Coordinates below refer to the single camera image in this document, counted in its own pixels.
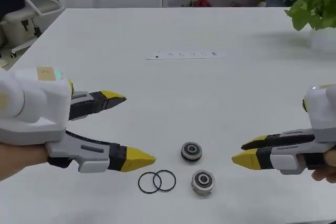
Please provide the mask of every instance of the red object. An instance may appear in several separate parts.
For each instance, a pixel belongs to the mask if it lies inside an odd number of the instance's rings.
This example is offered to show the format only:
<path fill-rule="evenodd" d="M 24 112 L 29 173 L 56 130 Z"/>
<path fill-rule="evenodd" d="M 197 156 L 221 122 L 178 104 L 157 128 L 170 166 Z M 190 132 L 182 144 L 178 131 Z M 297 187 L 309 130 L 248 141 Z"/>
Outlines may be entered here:
<path fill-rule="evenodd" d="M 194 3 L 195 7 L 211 7 L 211 4 L 209 3 L 208 0 L 197 0 Z"/>

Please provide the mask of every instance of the paper label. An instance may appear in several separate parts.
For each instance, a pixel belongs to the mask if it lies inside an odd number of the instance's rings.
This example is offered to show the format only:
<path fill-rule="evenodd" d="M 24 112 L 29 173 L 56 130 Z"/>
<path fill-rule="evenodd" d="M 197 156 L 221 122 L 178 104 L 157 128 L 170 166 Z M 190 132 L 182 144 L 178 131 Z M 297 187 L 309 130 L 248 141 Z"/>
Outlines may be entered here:
<path fill-rule="evenodd" d="M 39 81 L 56 81 L 52 67 L 37 67 L 37 78 Z"/>
<path fill-rule="evenodd" d="M 0 111 L 6 110 L 8 106 L 8 95 L 0 94 Z"/>

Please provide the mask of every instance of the bearing inner ring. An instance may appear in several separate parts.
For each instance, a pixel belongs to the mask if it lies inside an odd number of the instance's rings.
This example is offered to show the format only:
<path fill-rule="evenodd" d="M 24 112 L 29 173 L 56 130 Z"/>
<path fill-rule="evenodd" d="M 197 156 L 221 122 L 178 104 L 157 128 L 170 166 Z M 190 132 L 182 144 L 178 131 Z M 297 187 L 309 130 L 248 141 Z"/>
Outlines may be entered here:
<path fill-rule="evenodd" d="M 194 154 L 194 153 L 197 152 L 197 147 L 193 144 L 190 144 L 190 145 L 187 146 L 187 150 L 188 150 L 188 152 Z"/>
<path fill-rule="evenodd" d="M 209 177 L 207 175 L 201 174 L 198 177 L 198 182 L 200 184 L 202 184 L 202 185 L 206 185 L 206 184 L 208 184 L 210 182 L 210 179 L 209 179 Z"/>

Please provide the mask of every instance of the table surface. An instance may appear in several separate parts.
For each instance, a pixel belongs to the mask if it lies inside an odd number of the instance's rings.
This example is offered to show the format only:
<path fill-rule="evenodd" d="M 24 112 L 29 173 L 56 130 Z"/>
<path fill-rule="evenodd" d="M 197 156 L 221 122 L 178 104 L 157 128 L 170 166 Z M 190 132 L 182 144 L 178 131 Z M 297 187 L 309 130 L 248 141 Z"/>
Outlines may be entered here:
<path fill-rule="evenodd" d="M 309 127 L 301 107 L 306 90 L 333 83 L 336 59 L 307 46 L 282 9 L 68 9 L 12 70 L 55 66 L 76 90 L 113 90 L 127 102 L 68 129 L 140 148 L 154 165 L 122 174 L 79 174 L 77 165 L 39 165 L 1 183 L 2 223 L 277 224 L 334 219 L 336 186 L 310 172 L 284 176 L 253 171 L 231 157 L 255 136 Z M 215 50 L 225 59 L 146 60 L 155 51 Z M 196 165 L 180 157 L 198 142 Z M 177 176 L 170 193 L 138 189 L 146 171 Z M 190 187 L 193 173 L 212 172 L 209 198 Z M 163 186 L 171 179 L 163 176 Z M 144 188 L 151 189 L 150 178 Z"/>

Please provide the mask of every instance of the black rubber ring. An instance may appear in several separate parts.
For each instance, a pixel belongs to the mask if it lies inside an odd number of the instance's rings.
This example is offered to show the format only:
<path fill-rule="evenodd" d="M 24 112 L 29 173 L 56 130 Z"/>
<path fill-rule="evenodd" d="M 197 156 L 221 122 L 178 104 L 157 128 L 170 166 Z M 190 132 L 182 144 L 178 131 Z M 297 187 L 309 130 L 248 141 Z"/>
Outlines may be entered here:
<path fill-rule="evenodd" d="M 155 176 L 154 176 L 153 177 L 153 185 L 156 187 L 156 189 L 159 190 L 159 191 L 161 191 L 161 192 L 164 192 L 164 193 L 167 193 L 167 192 L 173 190 L 175 188 L 175 186 L 176 186 L 176 176 L 170 170 L 160 170 L 157 173 L 155 173 L 155 175 L 159 175 L 159 173 L 169 173 L 169 174 L 171 174 L 174 177 L 174 185 L 171 188 L 169 188 L 169 189 L 161 189 L 162 183 L 158 187 L 155 184 Z"/>
<path fill-rule="evenodd" d="M 141 186 L 140 186 L 140 180 L 141 180 L 141 178 L 142 178 L 144 175 L 146 175 L 146 174 L 154 174 L 154 176 L 153 176 L 153 181 L 155 181 L 155 177 L 158 177 L 158 178 L 159 178 L 159 180 L 160 180 L 160 186 L 157 187 L 157 186 L 155 185 L 155 187 L 156 187 L 156 190 L 155 190 L 155 191 L 145 191 L 144 189 L 141 188 Z M 139 177 L 139 179 L 138 179 L 138 187 L 139 187 L 139 189 L 140 189 L 143 193 L 145 193 L 145 194 L 155 194 L 157 191 L 160 190 L 161 186 L 162 186 L 162 179 L 161 179 L 161 177 L 160 177 L 157 173 L 154 173 L 154 172 L 146 172 L 146 173 L 143 173 L 143 174 Z"/>

